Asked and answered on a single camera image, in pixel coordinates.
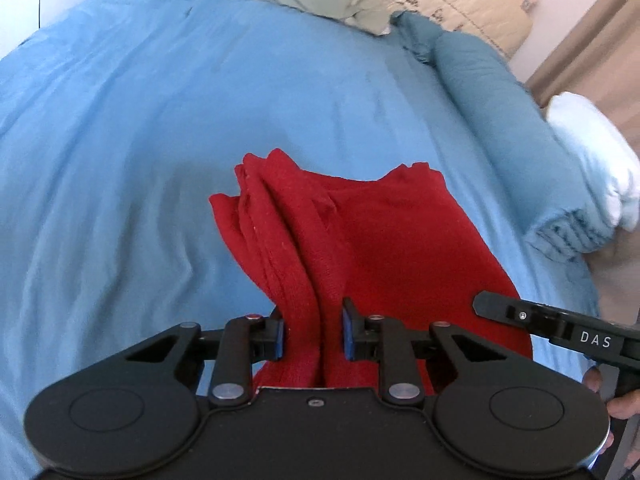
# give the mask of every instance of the blue duvet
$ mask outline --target blue duvet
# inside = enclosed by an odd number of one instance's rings
[[[393,37],[256,0],[89,0],[0,61],[0,92],[0,478],[37,471],[21,419],[43,387],[178,322],[271,310],[207,202],[238,192],[247,152],[367,180],[427,161],[523,298],[596,314],[582,260],[523,242],[438,75]]]

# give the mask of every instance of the red cloth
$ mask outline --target red cloth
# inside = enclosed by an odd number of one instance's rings
[[[240,196],[210,198],[216,223],[286,323],[284,358],[265,364],[257,386],[377,386],[375,364],[342,352],[345,296],[365,316],[416,330],[447,320],[531,357],[527,333],[473,313],[482,290],[518,295],[428,164],[358,182],[300,170],[274,150],[246,155],[236,176]]]

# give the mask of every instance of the finger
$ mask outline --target finger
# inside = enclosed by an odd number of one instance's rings
[[[640,413],[640,390],[629,392],[625,396],[611,399],[607,411],[613,418],[629,418]]]
[[[630,451],[626,456],[625,467],[629,469],[633,464],[635,464],[638,460],[640,460],[640,450]]]
[[[602,374],[600,370],[598,370],[598,367],[594,366],[587,370],[587,373],[585,373],[582,378],[582,384],[596,394],[600,391],[602,387]]]
[[[609,447],[611,447],[611,444],[613,444],[613,433],[611,433],[611,430],[609,430],[607,439],[604,441],[604,446],[602,446],[602,449],[598,452],[598,454],[603,454],[607,449],[609,449]]]

